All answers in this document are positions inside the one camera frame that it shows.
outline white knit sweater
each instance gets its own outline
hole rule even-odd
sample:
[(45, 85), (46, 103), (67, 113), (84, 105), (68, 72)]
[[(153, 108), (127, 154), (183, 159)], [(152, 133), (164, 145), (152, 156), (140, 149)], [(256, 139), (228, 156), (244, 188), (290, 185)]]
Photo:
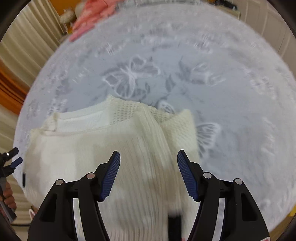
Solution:
[[(188, 238), (198, 205), (188, 196), (177, 166), (180, 149), (198, 161), (190, 111), (173, 115), (109, 96), (86, 109), (54, 113), (31, 131), (24, 192), (39, 207), (57, 179), (78, 180), (117, 150), (119, 171), (110, 196), (99, 203), (110, 239), (167, 240), (168, 214), (182, 215), (182, 236)], [(83, 240), (77, 201), (74, 214)]]

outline bed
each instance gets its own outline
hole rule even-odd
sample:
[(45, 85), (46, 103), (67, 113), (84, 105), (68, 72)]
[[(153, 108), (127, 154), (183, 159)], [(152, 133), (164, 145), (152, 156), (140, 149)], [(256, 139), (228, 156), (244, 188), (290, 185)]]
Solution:
[[(296, 83), (244, 23), (199, 1), (125, 2), (65, 41), (41, 70), (19, 116), (19, 156), (30, 130), (53, 112), (92, 106), (108, 94), (170, 113), (190, 109), (202, 168), (243, 179), (269, 230), (295, 205)], [(22, 166), (14, 177), (23, 185)], [(223, 201), (219, 211), (216, 238)]]

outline black clamp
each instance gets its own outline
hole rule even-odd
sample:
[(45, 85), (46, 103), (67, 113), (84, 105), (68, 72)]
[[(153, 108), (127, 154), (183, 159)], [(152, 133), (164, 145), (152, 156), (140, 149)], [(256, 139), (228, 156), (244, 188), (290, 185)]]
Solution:
[[(219, 180), (190, 162), (183, 150), (177, 160), (189, 195), (201, 202), (188, 241), (213, 239), (220, 197), (225, 198), (220, 241), (270, 241), (259, 208), (241, 179)], [(110, 241), (97, 202), (110, 194), (119, 165), (120, 155), (114, 151), (108, 163), (79, 181), (57, 180), (31, 223), (28, 241), (77, 241), (73, 198), (79, 199), (85, 240)]]
[(2, 197), (3, 201), (0, 201), (0, 205), (3, 208), (7, 221), (9, 223), (12, 223), (16, 219), (16, 215), (14, 213), (14, 210), (9, 208), (5, 203), (4, 203), (4, 195), (3, 191), (5, 190), (5, 185), (6, 185), (6, 177), (14, 173), (15, 168), (22, 163), (22, 158), (19, 157), (17, 158), (14, 162), (12, 162), (10, 165), (4, 166), (7, 161), (9, 161), (11, 158), (16, 156), (18, 154), (18, 149), (15, 147), (11, 151), (7, 153), (2, 153), (0, 154), (0, 196)]
[(191, 162), (183, 150), (178, 152), (177, 159), (188, 194), (200, 202), (188, 241), (213, 239), (219, 198), (225, 198), (220, 241), (270, 241), (260, 210), (241, 179), (219, 180)]

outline pink cloth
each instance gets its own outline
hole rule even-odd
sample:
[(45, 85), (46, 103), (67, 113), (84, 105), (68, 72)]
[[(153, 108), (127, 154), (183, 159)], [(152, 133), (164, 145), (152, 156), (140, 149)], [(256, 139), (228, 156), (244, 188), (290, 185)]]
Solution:
[(113, 15), (117, 2), (119, 0), (88, 0), (73, 26), (73, 34), (69, 41), (75, 41), (84, 33), (90, 31), (95, 23)]

